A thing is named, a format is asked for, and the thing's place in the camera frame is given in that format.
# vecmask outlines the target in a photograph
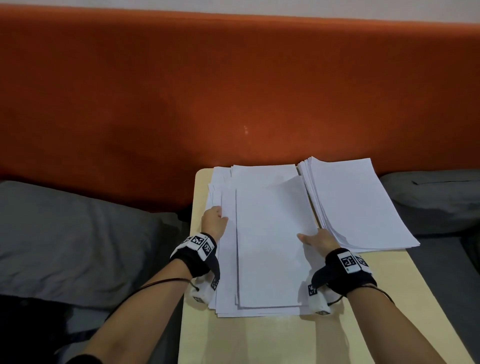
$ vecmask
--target orange wall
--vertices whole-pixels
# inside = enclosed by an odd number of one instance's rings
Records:
[[[198,169],[480,168],[480,26],[0,6],[0,177],[152,210]]]

